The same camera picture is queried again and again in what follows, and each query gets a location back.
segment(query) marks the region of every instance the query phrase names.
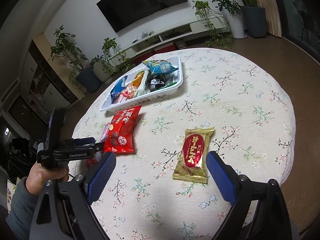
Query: tray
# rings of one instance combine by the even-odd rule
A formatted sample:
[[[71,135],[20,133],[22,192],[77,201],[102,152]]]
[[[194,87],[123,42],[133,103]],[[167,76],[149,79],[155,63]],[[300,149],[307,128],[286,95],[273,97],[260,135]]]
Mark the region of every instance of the tray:
[[[175,85],[168,87],[168,88],[158,90],[158,91],[153,91],[151,93],[148,93],[148,94],[136,97],[136,98],[129,99],[129,100],[122,102],[122,103],[119,103],[119,104],[112,104],[111,96],[109,93],[107,95],[106,99],[104,100],[104,102],[102,103],[102,105],[100,107],[100,111],[101,112],[102,111],[116,112],[120,109],[129,108],[130,106],[134,106],[134,105],[140,104],[140,103],[148,101],[148,100],[152,100],[152,99],[155,99],[158,97],[163,97],[163,96],[171,95],[171,94],[175,93],[183,83],[181,58],[180,58],[180,56],[173,56],[173,57],[167,58],[166,60],[168,62],[170,62],[172,66],[178,68],[178,70],[171,73],[171,75],[175,75],[177,77],[178,81]],[[120,79],[122,79],[124,76],[127,76],[127,75],[128,75],[128,78],[126,80],[126,85],[128,85],[134,79],[136,74],[144,69],[148,69],[148,67],[146,67],[143,63],[141,63],[134,70],[131,70],[131,71],[127,72],[126,74],[122,75],[120,78],[118,78],[118,80],[114,82],[112,89],[118,83],[118,81]]]

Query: table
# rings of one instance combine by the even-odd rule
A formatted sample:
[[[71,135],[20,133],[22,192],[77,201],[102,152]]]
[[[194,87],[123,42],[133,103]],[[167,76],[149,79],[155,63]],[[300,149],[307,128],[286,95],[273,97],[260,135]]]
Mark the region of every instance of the table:
[[[211,239],[230,204],[208,172],[208,184],[172,179],[184,130],[215,127],[209,150],[252,181],[288,177],[293,163],[295,116],[289,96],[250,60],[219,49],[185,49],[180,55],[184,82],[172,96],[142,104],[134,131],[136,155],[117,157],[116,168],[92,204],[111,239]],[[93,136],[113,114],[99,112],[110,86],[77,124],[73,138]],[[71,162],[73,175],[84,162]],[[252,221],[253,202],[246,223]]]

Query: television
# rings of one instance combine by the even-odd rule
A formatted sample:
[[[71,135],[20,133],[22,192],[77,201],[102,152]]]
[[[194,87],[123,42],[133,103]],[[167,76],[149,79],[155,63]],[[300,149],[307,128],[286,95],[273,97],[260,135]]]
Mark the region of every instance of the television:
[[[157,11],[188,0],[101,0],[97,6],[115,32]]]

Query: sleeve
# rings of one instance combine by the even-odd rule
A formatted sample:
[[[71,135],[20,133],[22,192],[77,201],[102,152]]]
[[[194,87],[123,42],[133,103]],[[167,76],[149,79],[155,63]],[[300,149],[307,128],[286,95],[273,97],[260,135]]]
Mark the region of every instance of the sleeve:
[[[17,185],[12,197],[11,211],[6,222],[19,240],[28,240],[33,212],[38,198],[30,194],[26,188],[26,177]]]

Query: tv stand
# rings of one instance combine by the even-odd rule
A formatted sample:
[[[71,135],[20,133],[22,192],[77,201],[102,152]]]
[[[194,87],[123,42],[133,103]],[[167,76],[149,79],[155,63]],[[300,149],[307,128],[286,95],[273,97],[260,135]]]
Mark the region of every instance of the tv stand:
[[[214,27],[220,32],[229,31],[227,29],[224,29],[223,27],[222,22],[225,24],[223,16],[219,16],[217,18],[214,15],[209,15],[208,18],[211,21],[212,25],[214,25]],[[125,52],[124,56],[126,58],[133,58],[166,43],[181,39],[192,34],[205,33],[208,31],[209,27],[200,22],[198,18],[194,17],[192,19],[155,31],[150,36],[137,41],[133,41],[132,43],[121,47],[120,50]],[[113,60],[111,62],[114,62],[117,65],[121,63],[119,61],[121,57],[119,56],[115,56],[112,59]]]

